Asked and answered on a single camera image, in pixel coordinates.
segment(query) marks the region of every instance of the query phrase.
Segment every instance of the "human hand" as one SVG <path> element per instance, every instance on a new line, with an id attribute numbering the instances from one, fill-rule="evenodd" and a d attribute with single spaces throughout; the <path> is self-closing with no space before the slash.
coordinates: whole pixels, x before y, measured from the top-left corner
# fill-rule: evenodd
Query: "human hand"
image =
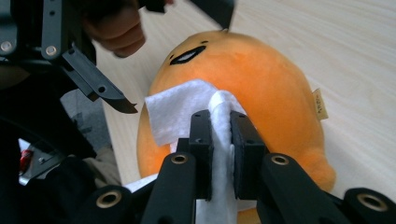
<path id="1" fill-rule="evenodd" d="M 99 21 L 83 18 L 82 25 L 92 39 L 119 57 L 134 54 L 146 42 L 135 0 L 126 0 L 117 14 L 107 15 Z"/>

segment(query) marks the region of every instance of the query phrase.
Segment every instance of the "white table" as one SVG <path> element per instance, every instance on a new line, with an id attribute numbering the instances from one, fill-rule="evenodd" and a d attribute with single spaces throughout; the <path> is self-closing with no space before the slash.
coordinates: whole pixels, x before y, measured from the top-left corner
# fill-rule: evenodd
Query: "white table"
<path id="1" fill-rule="evenodd" d="M 165 15 L 141 11 L 146 45 L 127 59 L 98 49 L 98 66 L 140 110 L 165 56 L 189 35 L 218 26 L 186 1 Z M 366 187 L 396 202 L 396 3 L 392 0 L 239 0 L 232 32 L 273 46 L 321 88 L 330 118 L 326 152 L 338 176 L 333 194 Z M 139 179 L 139 114 L 105 104 L 124 184 Z"/>

